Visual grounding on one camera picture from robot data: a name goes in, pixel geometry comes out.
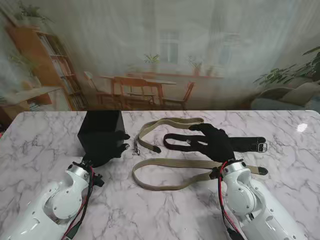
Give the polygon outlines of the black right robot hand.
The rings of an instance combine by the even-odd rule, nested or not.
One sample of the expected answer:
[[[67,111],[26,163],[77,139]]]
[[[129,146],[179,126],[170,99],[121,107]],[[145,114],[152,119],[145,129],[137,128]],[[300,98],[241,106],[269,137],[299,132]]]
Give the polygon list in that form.
[[[219,163],[236,159],[229,137],[223,129],[218,129],[210,123],[194,124],[188,129],[203,133],[187,141],[194,151]]]

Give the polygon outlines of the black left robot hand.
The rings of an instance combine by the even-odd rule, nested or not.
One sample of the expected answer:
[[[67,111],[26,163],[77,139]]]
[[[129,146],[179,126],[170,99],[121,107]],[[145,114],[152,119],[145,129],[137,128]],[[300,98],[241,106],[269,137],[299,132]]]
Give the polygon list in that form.
[[[88,134],[81,142],[85,152],[82,161],[92,168],[101,167],[112,159],[120,158],[130,146],[124,140],[129,139],[130,136],[123,131]]]

